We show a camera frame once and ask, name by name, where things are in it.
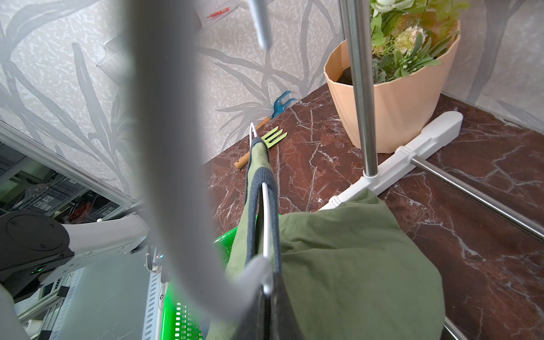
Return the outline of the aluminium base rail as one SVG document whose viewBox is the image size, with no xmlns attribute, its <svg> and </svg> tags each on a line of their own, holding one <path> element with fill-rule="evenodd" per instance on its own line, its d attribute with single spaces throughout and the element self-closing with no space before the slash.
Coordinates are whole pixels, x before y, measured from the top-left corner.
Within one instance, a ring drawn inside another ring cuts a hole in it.
<svg viewBox="0 0 544 340">
<path fill-rule="evenodd" d="M 53 339 L 141 339 L 151 272 L 146 252 L 115 256 L 73 271 Z"/>
</svg>

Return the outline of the blue garden hand rake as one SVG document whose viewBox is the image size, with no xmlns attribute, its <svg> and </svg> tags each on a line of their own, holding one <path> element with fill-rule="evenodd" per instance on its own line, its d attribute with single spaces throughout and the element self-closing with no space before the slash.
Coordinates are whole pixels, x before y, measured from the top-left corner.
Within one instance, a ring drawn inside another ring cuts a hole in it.
<svg viewBox="0 0 544 340">
<path fill-rule="evenodd" d="M 290 96 L 290 94 L 291 91 L 286 91 L 275 100 L 273 103 L 273 113 L 269 117 L 263 119 L 262 122 L 256 126 L 257 130 L 267 124 L 270 120 L 282 114 L 293 102 L 296 102 L 296 99 L 294 98 L 289 98 L 286 101 L 284 100 L 284 98 L 286 96 Z"/>
</svg>

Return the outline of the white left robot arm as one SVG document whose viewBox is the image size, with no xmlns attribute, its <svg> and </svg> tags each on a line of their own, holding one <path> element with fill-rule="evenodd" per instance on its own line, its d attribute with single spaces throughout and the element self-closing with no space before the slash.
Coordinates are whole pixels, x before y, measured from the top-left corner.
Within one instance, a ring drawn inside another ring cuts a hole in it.
<svg viewBox="0 0 544 340">
<path fill-rule="evenodd" d="M 15 304 L 63 276 L 111 256 L 134 254 L 149 234 L 137 215 L 63 225 L 32 211 L 1 217 L 1 338 L 27 339 Z"/>
</svg>

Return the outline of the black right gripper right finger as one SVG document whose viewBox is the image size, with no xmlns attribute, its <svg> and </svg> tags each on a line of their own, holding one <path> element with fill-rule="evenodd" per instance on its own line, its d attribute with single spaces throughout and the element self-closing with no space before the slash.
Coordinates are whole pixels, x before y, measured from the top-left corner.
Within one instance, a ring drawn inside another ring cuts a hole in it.
<svg viewBox="0 0 544 340">
<path fill-rule="evenodd" d="M 286 285 L 280 273 L 273 273 L 273 287 L 270 303 L 270 339 L 303 339 L 296 320 Z"/>
</svg>

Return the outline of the potted plant with white flowers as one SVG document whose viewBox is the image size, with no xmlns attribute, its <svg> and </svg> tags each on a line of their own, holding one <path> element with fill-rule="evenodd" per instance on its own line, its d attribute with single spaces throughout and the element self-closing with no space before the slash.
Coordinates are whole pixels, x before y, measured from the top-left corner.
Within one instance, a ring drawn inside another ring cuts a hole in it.
<svg viewBox="0 0 544 340">
<path fill-rule="evenodd" d="M 431 120 L 460 43 L 468 1 L 370 1 L 377 151 L 393 153 Z"/>
</svg>

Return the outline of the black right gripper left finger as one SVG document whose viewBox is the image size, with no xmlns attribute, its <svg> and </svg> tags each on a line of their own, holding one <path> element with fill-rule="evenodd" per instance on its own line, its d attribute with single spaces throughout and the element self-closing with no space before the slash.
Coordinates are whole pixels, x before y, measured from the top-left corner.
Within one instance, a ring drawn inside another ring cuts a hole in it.
<svg viewBox="0 0 544 340">
<path fill-rule="evenodd" d="M 233 340 L 263 340 L 266 338 L 266 295 L 260 288 L 246 315 L 242 317 Z"/>
</svg>

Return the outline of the green perforated plastic basket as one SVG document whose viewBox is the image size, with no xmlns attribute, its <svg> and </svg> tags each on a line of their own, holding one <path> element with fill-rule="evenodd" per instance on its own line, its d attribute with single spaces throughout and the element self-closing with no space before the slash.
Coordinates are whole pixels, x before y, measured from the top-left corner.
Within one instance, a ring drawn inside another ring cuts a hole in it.
<svg viewBox="0 0 544 340">
<path fill-rule="evenodd" d="M 226 278 L 221 271 L 230 259 L 237 228 L 211 242 L 209 232 L 191 230 L 178 250 L 168 241 L 174 258 L 173 292 L 167 293 L 164 310 L 163 339 L 232 339 L 236 324 L 213 321 L 208 315 L 217 307 L 212 299 L 225 291 Z"/>
</svg>

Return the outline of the olive green tank top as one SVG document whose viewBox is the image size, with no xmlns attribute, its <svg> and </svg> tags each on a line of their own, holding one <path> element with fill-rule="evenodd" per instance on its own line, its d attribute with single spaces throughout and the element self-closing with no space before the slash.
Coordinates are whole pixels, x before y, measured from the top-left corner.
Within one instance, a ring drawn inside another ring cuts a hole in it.
<svg viewBox="0 0 544 340">
<path fill-rule="evenodd" d="M 439 270 L 387 205 L 361 191 L 339 207 L 279 214 L 264 141 L 252 140 L 245 205 L 226 273 L 238 277 L 263 247 L 269 190 L 271 263 L 282 275 L 305 339 L 439 339 L 445 320 Z"/>
</svg>

